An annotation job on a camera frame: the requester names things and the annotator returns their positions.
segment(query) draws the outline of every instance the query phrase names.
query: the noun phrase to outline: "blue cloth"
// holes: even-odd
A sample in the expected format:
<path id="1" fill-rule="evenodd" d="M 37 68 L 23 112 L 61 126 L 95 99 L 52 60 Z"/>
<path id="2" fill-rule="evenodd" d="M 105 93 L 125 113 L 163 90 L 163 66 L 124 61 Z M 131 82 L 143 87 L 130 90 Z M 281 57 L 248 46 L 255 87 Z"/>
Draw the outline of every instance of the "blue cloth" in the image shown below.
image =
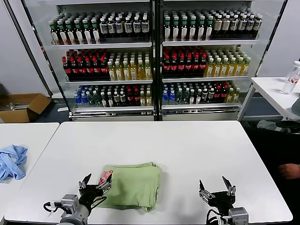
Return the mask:
<path id="1" fill-rule="evenodd" d="M 22 146 L 14 145 L 0 149 L 0 181 L 5 180 L 9 175 L 16 180 L 25 176 L 19 165 L 26 163 L 27 150 Z"/>

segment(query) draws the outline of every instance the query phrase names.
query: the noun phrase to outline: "display shelf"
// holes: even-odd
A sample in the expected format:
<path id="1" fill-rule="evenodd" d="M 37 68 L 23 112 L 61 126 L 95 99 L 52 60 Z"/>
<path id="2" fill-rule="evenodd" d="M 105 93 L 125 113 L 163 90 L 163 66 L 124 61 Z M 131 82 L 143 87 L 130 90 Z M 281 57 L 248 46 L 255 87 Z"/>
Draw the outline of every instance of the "display shelf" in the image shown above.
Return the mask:
<path id="1" fill-rule="evenodd" d="M 150 48 L 151 42 L 103 43 L 91 45 L 53 45 L 55 49 L 95 49 L 95 48 Z"/>
<path id="2" fill-rule="evenodd" d="M 134 81 L 73 81 L 73 82 L 65 82 L 68 85 L 105 85 L 105 84 L 144 84 L 144 83 L 152 83 L 153 80 L 134 80 Z"/>
<path id="3" fill-rule="evenodd" d="M 233 81 L 233 80 L 247 80 L 247 79 L 248 76 L 168 78 L 168 79 L 163 79 L 163 83 L 199 82 L 199 81 Z"/>
<path id="4" fill-rule="evenodd" d="M 37 0 L 41 5 L 75 5 L 75 4 L 98 4 L 98 3 L 130 3 L 149 2 L 149 0 Z"/>
<path id="5" fill-rule="evenodd" d="M 162 110 L 189 110 L 189 109 L 221 109 L 239 107 L 239 103 L 214 103 L 214 104 L 195 104 L 195 105 L 162 105 Z"/>
<path id="6" fill-rule="evenodd" d="M 255 45 L 260 40 L 164 41 L 163 46 Z"/>

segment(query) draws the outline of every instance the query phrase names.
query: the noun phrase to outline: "green cloth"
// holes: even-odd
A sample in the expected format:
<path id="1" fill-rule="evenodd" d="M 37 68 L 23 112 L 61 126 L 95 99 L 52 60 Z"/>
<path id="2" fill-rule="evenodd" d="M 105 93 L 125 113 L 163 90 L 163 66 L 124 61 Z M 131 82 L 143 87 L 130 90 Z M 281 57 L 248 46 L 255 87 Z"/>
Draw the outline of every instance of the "green cloth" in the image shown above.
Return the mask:
<path id="1" fill-rule="evenodd" d="M 132 209 L 141 207 L 146 212 L 155 209 L 160 185 L 161 169 L 153 162 L 140 165 L 106 165 L 112 170 L 112 188 L 105 194 L 103 208 Z"/>

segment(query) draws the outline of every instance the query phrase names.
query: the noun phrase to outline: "cardboard box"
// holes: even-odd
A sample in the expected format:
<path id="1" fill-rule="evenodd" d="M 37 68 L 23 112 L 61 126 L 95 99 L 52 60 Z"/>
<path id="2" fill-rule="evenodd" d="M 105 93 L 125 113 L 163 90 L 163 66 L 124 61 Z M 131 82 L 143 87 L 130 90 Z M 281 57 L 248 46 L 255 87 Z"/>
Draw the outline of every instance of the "cardboard box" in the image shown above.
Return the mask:
<path id="1" fill-rule="evenodd" d="M 0 111 L 0 119 L 5 123 L 26 123 L 36 120 L 50 104 L 51 99 L 42 94 L 19 94 L 0 97 L 0 106 L 9 105 L 10 102 L 29 104 L 29 106 L 26 109 Z"/>

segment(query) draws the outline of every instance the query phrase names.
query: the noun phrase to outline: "white table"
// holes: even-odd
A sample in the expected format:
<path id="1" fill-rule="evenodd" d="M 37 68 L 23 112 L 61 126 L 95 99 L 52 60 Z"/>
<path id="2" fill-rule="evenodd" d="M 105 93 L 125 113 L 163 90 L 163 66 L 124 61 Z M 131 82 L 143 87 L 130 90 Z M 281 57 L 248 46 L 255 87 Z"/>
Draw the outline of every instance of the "white table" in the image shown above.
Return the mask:
<path id="1" fill-rule="evenodd" d="M 0 124 L 0 149 L 11 144 L 28 148 L 27 161 L 22 165 L 26 176 L 0 181 L 0 221 L 58 126 L 59 123 Z"/>
<path id="2" fill-rule="evenodd" d="M 156 209 L 93 209 L 89 224 L 204 224 L 209 206 L 199 197 L 199 179 L 211 192 L 237 186 L 235 207 L 250 223 L 292 220 L 284 199 L 237 121 L 64 122 L 5 214 L 8 221 L 58 223 L 62 210 L 43 204 L 79 194 L 78 181 L 104 165 L 154 161 L 163 170 Z"/>
<path id="3" fill-rule="evenodd" d="M 284 120 L 300 120 L 300 116 L 291 111 L 292 105 L 300 97 L 299 84 L 289 95 L 281 91 L 285 84 L 284 77 L 253 77 L 252 84 L 238 115 L 238 121 L 241 121 L 255 91 L 258 91 L 283 116 Z"/>

